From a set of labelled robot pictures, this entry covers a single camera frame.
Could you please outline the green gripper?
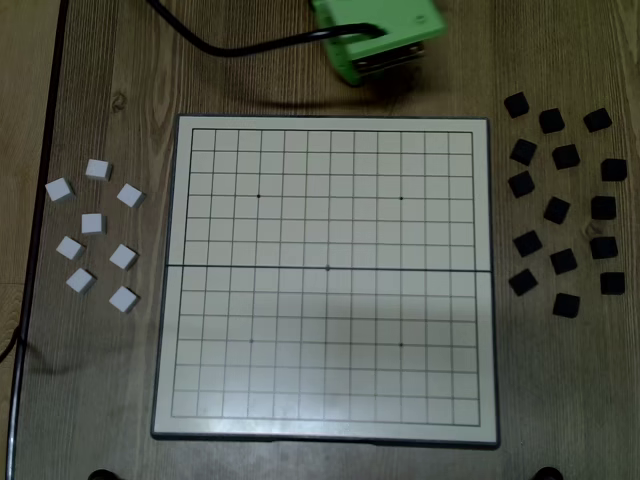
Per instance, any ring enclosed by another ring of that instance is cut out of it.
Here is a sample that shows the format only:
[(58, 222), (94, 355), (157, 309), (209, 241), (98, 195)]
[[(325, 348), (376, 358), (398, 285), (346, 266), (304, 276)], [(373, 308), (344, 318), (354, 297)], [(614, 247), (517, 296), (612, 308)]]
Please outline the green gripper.
[(352, 86), (419, 58), (424, 43), (446, 31), (443, 15), (428, 0), (311, 1), (309, 5), (320, 28), (366, 23), (384, 31), (377, 38), (349, 34), (324, 42), (330, 64)]

